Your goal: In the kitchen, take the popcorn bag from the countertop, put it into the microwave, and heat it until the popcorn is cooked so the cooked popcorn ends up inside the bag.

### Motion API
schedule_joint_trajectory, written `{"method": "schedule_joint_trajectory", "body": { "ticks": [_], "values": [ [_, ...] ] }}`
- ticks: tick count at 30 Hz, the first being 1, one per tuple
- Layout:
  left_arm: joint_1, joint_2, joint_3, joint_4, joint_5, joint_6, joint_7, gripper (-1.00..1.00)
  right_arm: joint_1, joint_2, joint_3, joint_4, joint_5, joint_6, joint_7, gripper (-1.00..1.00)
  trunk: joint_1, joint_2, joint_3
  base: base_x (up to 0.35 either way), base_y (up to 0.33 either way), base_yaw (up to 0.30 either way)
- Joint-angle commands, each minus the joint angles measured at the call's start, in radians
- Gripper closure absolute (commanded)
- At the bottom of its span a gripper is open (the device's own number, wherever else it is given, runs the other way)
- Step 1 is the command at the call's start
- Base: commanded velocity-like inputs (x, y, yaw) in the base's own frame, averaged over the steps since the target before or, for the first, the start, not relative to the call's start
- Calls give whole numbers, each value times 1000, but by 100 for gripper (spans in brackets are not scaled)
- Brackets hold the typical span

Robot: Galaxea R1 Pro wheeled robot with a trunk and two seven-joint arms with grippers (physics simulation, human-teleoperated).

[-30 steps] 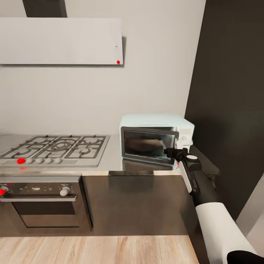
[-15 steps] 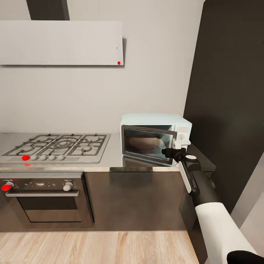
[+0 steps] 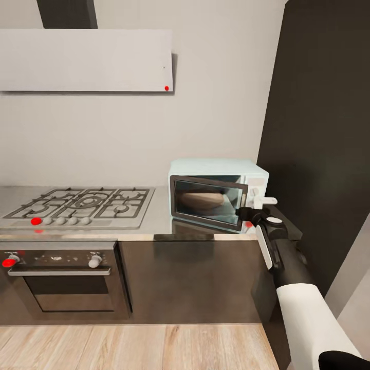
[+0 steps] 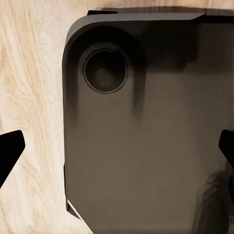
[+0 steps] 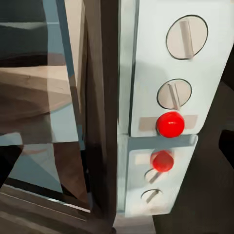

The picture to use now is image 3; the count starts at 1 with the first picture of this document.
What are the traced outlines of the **microwave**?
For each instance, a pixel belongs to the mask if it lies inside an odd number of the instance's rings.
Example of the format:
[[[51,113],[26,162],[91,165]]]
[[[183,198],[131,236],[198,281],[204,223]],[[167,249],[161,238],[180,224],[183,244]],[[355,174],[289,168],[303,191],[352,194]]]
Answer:
[[[170,215],[241,231],[234,207],[265,197],[269,173],[247,158],[174,158],[168,175]]]

